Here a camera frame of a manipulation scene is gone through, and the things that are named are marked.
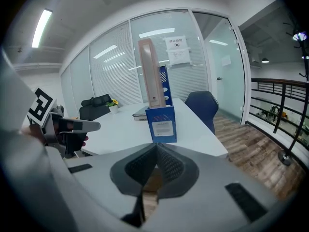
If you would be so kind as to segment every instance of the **potted plant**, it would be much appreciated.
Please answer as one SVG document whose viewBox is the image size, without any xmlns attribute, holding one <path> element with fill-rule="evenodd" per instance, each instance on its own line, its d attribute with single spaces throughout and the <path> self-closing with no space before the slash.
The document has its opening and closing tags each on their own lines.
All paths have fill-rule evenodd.
<svg viewBox="0 0 309 232">
<path fill-rule="evenodd" d="M 115 99 L 112 99 L 112 102 L 107 102 L 106 106 L 109 107 L 112 114 L 116 114 L 118 112 L 118 101 Z"/>
</svg>

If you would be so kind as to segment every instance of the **window blinds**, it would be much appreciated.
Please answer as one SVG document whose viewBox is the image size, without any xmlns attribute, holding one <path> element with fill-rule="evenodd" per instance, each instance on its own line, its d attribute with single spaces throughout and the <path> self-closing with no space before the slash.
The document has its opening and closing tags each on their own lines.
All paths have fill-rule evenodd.
<svg viewBox="0 0 309 232">
<path fill-rule="evenodd" d="M 109 94 L 119 105 L 141 102 L 134 69 L 129 24 L 124 23 L 90 44 L 90 69 L 95 96 Z"/>
<path fill-rule="evenodd" d="M 94 97 L 90 78 L 88 46 L 72 61 L 70 72 L 74 100 L 79 111 L 82 101 Z"/>
<path fill-rule="evenodd" d="M 68 66 L 62 73 L 60 80 L 61 80 L 63 99 L 68 115 L 69 117 L 78 117 L 79 115 L 75 106 L 73 90 L 71 86 L 70 66 Z"/>
<path fill-rule="evenodd" d="M 187 11 L 162 12 L 143 16 L 131 21 L 134 54 L 143 101 L 147 101 L 147 93 L 140 63 L 138 41 L 151 38 L 158 60 L 166 65 L 172 97 L 185 100 L 190 92 L 208 90 L 205 57 L 201 42 L 197 36 L 195 25 Z M 192 64 L 177 64 L 169 67 L 165 37 L 186 36 Z"/>
</svg>

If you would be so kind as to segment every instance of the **ceiling light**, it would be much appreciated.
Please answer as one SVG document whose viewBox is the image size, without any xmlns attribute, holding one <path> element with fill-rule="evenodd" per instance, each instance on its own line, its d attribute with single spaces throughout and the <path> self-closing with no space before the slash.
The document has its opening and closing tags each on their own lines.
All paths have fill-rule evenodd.
<svg viewBox="0 0 309 232">
<path fill-rule="evenodd" d="M 221 45 L 227 45 L 227 43 L 223 43 L 223 42 L 221 42 L 221 41 L 210 40 L 209 42 L 211 42 L 211 43 L 216 43 L 216 44 L 221 44 Z"/>
<path fill-rule="evenodd" d="M 297 33 L 293 36 L 293 40 L 295 41 L 304 41 L 305 39 L 307 39 L 307 35 L 305 32 Z"/>
<path fill-rule="evenodd" d="M 111 57 L 111 58 L 105 60 L 104 63 L 106 63 L 106 62 L 108 62 L 108 61 L 110 61 L 110 60 L 112 60 L 112 59 L 114 59 L 114 58 L 116 58 L 116 57 L 119 57 L 119 56 L 121 56 L 121 55 L 123 55 L 123 54 L 124 54 L 124 52 L 119 53 L 119 54 L 115 55 L 114 57 Z"/>
<path fill-rule="evenodd" d="M 163 60 L 163 61 L 159 61 L 159 63 L 164 63 L 164 62 L 168 62 L 168 61 L 169 60 Z"/>
<path fill-rule="evenodd" d="M 44 28 L 46 26 L 46 23 L 49 19 L 49 17 L 51 16 L 52 11 L 50 10 L 43 10 L 43 13 L 39 19 L 37 28 L 35 29 L 35 33 L 34 33 L 34 37 L 33 37 L 33 42 L 32 42 L 32 47 L 33 48 L 38 48 L 39 47 L 39 43 L 44 31 Z"/>
<path fill-rule="evenodd" d="M 97 59 L 97 58 L 103 56 L 105 53 L 108 53 L 108 52 L 112 51 L 116 47 L 117 47 L 116 45 L 112 45 L 109 48 L 105 49 L 104 51 L 101 51 L 98 55 L 95 55 L 93 58 Z"/>
<path fill-rule="evenodd" d="M 147 33 L 141 33 L 141 34 L 139 34 L 139 37 L 145 38 L 145 37 L 152 36 L 152 35 L 157 35 L 157 34 L 162 34 L 162 33 L 173 33 L 173 32 L 175 32 L 175 28 L 159 29 L 159 30 L 150 31 L 150 32 L 147 32 Z"/>
<path fill-rule="evenodd" d="M 111 69 L 115 69 L 115 68 L 118 68 L 118 67 L 122 67 L 122 66 L 124 66 L 124 65 L 125 65 L 124 63 L 122 63 L 122 64 L 116 63 L 116 64 L 113 64 L 113 65 L 111 65 L 111 66 L 108 66 L 108 67 L 103 68 L 103 70 L 109 71 L 109 70 L 111 70 Z"/>
<path fill-rule="evenodd" d="M 263 58 L 263 59 L 262 59 L 262 63 L 263 63 L 263 64 L 267 64 L 267 63 L 269 63 L 269 60 L 268 60 L 267 58 Z"/>
</svg>

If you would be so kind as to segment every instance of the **glass partition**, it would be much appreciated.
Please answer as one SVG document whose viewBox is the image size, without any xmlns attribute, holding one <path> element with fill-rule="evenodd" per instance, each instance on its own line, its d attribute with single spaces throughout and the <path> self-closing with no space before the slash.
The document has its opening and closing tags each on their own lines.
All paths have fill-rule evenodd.
<svg viewBox="0 0 309 232">
<path fill-rule="evenodd" d="M 69 117 L 78 117 L 79 113 L 75 106 L 73 90 L 71 85 L 70 66 L 68 66 L 61 74 L 61 88 L 63 93 L 64 103 Z"/>
<path fill-rule="evenodd" d="M 241 122 L 245 100 L 245 77 L 234 31 L 226 18 L 193 13 L 203 35 L 212 75 L 212 93 L 219 109 Z"/>
<path fill-rule="evenodd" d="M 150 14 L 131 20 L 132 39 L 136 68 L 140 81 L 143 101 L 147 93 L 140 63 L 138 42 L 150 38 L 158 56 L 159 63 L 166 65 L 172 97 L 185 100 L 190 92 L 208 90 L 205 57 L 197 29 L 187 11 L 169 11 Z M 191 63 L 170 66 L 165 37 L 185 36 L 190 48 Z"/>
<path fill-rule="evenodd" d="M 131 48 L 129 23 L 113 28 L 90 44 L 95 96 L 109 94 L 119 105 L 141 102 Z"/>
<path fill-rule="evenodd" d="M 72 61 L 70 70 L 73 95 L 79 111 L 82 101 L 94 96 L 89 70 L 88 46 Z"/>
</svg>

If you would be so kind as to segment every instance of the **blue office chair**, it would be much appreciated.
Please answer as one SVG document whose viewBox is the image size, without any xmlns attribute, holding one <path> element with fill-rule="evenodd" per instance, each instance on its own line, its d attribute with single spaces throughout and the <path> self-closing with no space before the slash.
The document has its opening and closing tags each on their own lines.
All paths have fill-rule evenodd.
<svg viewBox="0 0 309 232">
<path fill-rule="evenodd" d="M 213 134 L 216 134 L 213 118 L 219 109 L 219 104 L 209 91 L 191 92 L 184 103 L 204 122 Z"/>
</svg>

